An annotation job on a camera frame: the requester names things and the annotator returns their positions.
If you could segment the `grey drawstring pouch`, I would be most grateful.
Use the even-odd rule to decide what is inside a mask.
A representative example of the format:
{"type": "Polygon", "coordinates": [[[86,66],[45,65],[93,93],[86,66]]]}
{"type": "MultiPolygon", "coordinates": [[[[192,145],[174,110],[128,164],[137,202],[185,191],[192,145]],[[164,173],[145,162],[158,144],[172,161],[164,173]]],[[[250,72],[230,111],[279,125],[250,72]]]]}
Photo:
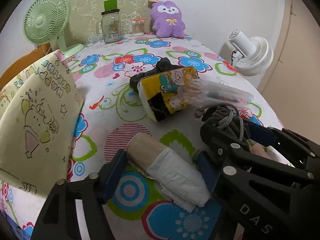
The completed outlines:
{"type": "Polygon", "coordinates": [[[209,126],[226,132],[233,139],[247,142],[249,126],[244,123],[238,109],[230,103],[211,103],[196,109],[194,118],[207,122],[209,126]]]}

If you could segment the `toothpick jar orange lid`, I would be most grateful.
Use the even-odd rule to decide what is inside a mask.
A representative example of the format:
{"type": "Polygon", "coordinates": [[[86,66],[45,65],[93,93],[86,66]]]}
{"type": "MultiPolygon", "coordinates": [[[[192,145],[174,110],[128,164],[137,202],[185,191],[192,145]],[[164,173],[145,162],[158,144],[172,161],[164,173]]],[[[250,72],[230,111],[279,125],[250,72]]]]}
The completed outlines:
{"type": "Polygon", "coordinates": [[[137,18],[132,21],[132,35],[142,36],[145,33],[145,22],[146,18],[137,18]]]}

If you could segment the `beige door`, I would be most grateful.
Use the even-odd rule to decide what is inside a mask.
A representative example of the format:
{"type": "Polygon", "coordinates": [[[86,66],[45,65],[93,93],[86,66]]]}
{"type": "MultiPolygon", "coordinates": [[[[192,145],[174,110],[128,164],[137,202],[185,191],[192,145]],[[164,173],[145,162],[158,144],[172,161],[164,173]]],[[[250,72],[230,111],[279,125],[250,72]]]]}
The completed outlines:
{"type": "Polygon", "coordinates": [[[319,142],[319,25],[302,0],[285,0],[274,62],[258,90],[285,128],[319,142]]]}

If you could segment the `green patterned wall board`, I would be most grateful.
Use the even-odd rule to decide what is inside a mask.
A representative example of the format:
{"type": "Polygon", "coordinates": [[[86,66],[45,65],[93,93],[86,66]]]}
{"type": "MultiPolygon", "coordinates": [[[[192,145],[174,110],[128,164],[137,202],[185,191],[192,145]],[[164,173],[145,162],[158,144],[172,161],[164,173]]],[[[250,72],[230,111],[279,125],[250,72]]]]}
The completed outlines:
{"type": "Polygon", "coordinates": [[[145,30],[150,30],[149,0],[69,0],[69,5],[69,21],[64,30],[68,46],[95,41],[102,13],[113,9],[119,10],[122,34],[128,34],[132,21],[140,18],[146,19],[145,30]]]}

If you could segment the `clear plastic pen pouch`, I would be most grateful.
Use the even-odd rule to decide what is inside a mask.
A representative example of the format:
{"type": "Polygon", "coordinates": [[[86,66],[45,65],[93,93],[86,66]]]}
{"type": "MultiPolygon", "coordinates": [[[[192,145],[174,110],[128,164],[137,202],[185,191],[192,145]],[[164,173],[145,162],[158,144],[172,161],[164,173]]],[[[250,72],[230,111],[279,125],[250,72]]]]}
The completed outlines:
{"type": "Polygon", "coordinates": [[[254,96],[246,91],[203,79],[191,80],[186,86],[187,103],[202,107],[213,103],[229,103],[236,108],[248,108],[254,96]]]}

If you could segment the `glass mason jar mug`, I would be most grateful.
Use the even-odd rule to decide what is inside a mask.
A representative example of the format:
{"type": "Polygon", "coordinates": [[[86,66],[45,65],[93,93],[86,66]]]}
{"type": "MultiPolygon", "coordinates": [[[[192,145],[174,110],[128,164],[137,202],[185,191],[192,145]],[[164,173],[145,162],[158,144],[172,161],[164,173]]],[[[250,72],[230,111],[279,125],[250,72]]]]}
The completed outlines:
{"type": "Polygon", "coordinates": [[[105,43],[119,42],[122,38],[119,12],[117,0],[104,1],[104,11],[96,24],[96,32],[105,43]]]}

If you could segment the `black plastic bag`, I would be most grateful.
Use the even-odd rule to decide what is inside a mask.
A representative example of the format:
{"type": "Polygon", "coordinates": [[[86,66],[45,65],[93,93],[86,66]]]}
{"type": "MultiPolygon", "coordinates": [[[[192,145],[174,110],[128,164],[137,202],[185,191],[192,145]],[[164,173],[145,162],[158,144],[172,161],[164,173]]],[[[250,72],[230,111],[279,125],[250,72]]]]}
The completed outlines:
{"type": "Polygon", "coordinates": [[[161,58],[156,63],[156,66],[152,70],[149,70],[147,72],[142,72],[142,73],[139,73],[139,74],[132,76],[130,78],[130,83],[129,83],[130,88],[132,88],[135,93],[138,93],[137,86],[138,86],[138,83],[141,79],[143,79],[145,77],[153,76],[153,75],[156,75],[159,73],[168,72],[168,71],[178,69],[178,68],[180,68],[180,66],[176,65],[176,64],[172,64],[168,58],[166,58],[166,57],[161,58]]]}

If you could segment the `white tissue pack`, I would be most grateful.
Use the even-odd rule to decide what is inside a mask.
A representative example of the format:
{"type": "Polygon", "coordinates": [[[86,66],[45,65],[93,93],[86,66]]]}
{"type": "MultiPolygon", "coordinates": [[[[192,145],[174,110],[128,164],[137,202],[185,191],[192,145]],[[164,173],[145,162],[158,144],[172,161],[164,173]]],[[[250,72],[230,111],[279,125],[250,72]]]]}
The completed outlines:
{"type": "Polygon", "coordinates": [[[210,193],[203,176],[174,150],[146,133],[136,134],[127,145],[130,163],[150,179],[158,181],[162,192],[188,212],[203,207],[210,193]]]}

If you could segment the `green desk fan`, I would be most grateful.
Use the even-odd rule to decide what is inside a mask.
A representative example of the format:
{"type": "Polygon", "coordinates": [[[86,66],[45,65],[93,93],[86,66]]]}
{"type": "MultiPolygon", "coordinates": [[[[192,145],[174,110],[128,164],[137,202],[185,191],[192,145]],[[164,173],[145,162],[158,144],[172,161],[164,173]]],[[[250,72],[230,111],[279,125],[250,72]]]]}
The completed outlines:
{"type": "Polygon", "coordinates": [[[23,34],[34,45],[54,42],[65,59],[84,49],[77,43],[67,46],[64,30],[71,13],[69,0],[36,0],[27,10],[23,20],[23,34]]]}

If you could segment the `pink paper packet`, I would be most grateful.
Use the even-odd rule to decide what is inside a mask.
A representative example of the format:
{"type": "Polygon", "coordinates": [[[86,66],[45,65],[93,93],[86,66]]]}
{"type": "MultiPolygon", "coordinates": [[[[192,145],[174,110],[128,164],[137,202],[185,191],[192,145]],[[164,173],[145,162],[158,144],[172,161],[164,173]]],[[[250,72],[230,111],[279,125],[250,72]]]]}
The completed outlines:
{"type": "Polygon", "coordinates": [[[258,155],[258,156],[261,156],[261,157],[264,157],[266,159],[270,159],[270,157],[267,153],[268,149],[265,146],[255,142],[255,141],[251,141],[251,140],[248,140],[247,142],[249,144],[249,149],[250,149],[251,153],[258,155]]]}

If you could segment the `white standing fan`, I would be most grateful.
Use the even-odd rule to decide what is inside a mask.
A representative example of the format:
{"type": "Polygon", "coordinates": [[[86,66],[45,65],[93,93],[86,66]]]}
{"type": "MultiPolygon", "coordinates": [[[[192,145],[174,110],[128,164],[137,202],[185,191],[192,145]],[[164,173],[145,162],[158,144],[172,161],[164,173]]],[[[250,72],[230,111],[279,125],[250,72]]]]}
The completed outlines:
{"type": "Polygon", "coordinates": [[[273,61],[273,49],[260,36],[247,37],[241,30],[233,30],[220,48],[220,55],[243,76],[264,74],[273,61]]]}

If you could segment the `yellow fabric storage box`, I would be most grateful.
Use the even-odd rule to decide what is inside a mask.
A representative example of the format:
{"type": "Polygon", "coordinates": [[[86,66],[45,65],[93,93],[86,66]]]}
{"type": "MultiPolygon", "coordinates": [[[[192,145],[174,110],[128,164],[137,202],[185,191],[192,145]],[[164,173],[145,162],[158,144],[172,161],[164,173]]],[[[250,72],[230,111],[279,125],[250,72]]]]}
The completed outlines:
{"type": "Polygon", "coordinates": [[[46,198],[67,177],[84,104],[56,50],[25,68],[1,96],[1,181],[46,198]]]}

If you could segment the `purple plush bunny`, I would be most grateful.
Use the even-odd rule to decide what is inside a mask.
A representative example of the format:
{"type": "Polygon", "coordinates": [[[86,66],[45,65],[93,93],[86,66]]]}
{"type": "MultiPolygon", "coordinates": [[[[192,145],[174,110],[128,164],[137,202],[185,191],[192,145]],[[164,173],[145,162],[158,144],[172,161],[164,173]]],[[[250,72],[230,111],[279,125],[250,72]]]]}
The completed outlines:
{"type": "Polygon", "coordinates": [[[150,12],[152,30],[159,38],[185,37],[185,23],[182,21],[182,13],[172,1],[159,1],[153,3],[150,12]]]}

